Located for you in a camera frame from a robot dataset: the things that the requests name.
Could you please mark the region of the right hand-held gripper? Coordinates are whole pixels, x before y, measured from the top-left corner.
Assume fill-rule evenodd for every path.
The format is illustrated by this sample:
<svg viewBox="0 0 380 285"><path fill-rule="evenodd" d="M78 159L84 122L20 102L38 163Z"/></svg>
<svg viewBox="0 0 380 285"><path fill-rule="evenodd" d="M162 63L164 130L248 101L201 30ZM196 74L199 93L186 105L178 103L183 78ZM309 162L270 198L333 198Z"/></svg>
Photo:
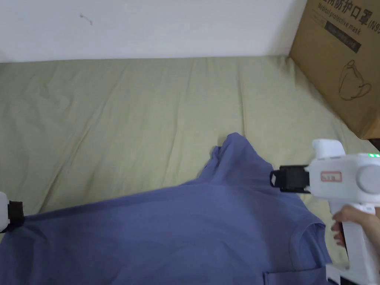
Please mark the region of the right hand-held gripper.
<svg viewBox="0 0 380 285"><path fill-rule="evenodd" d="M310 193L327 200L331 214L345 205L375 214L379 206L380 156L346 154L337 140L314 140L315 159L308 165L281 166L271 171L269 182L286 193ZM361 226L343 222L349 264L326 266L326 279L335 285L378 285L379 258Z"/></svg>

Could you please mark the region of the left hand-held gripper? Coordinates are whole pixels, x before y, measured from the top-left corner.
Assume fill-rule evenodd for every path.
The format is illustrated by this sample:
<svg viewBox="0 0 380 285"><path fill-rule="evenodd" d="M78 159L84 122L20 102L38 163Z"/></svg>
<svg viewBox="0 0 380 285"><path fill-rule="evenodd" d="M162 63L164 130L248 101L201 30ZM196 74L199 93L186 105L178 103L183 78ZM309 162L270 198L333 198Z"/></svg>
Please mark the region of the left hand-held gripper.
<svg viewBox="0 0 380 285"><path fill-rule="evenodd" d="M0 233L11 232L24 223L23 203L8 200L0 192Z"/></svg>

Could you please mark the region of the person's right hand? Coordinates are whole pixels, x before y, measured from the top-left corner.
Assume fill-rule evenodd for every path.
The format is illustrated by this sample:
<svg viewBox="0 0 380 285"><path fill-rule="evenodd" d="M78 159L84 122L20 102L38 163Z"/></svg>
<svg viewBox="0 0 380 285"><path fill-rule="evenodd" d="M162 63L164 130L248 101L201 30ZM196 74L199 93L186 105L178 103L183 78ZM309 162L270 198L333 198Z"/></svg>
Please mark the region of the person's right hand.
<svg viewBox="0 0 380 285"><path fill-rule="evenodd" d="M362 227L369 241L373 244L377 253L380 252L380 208L375 208L375 214L365 213L353 206L346 205L338 211L332 219L334 224L331 227L336 232L334 239L339 246L345 247L345 238L343 237L343 222L353 222Z"/></svg>

